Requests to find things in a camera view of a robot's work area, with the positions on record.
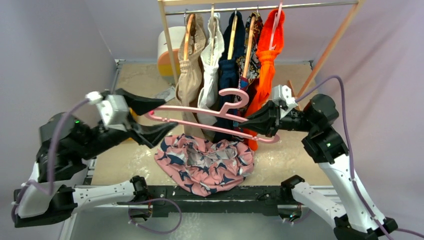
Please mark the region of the pink shark print shorts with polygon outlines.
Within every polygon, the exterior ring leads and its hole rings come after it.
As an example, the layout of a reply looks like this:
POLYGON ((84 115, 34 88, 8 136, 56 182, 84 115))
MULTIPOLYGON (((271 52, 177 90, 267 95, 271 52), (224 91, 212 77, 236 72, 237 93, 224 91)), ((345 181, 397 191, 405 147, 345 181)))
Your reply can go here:
POLYGON ((254 171, 254 155, 240 141, 212 143, 183 133, 166 136, 154 160, 182 189, 207 197, 241 184, 254 171))

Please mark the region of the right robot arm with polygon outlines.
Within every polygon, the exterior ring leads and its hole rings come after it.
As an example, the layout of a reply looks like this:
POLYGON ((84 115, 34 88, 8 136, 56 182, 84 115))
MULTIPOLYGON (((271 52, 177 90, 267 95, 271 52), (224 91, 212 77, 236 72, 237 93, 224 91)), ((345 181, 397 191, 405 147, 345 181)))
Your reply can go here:
POLYGON ((339 240, 376 240, 395 231, 398 224, 374 205, 350 166, 352 154, 332 126, 338 117, 333 99, 317 94, 302 111, 268 101, 241 127, 267 137, 278 130, 305 132, 303 148, 328 177, 340 203, 317 192, 298 175, 281 183, 282 200, 306 205, 332 227, 339 240))

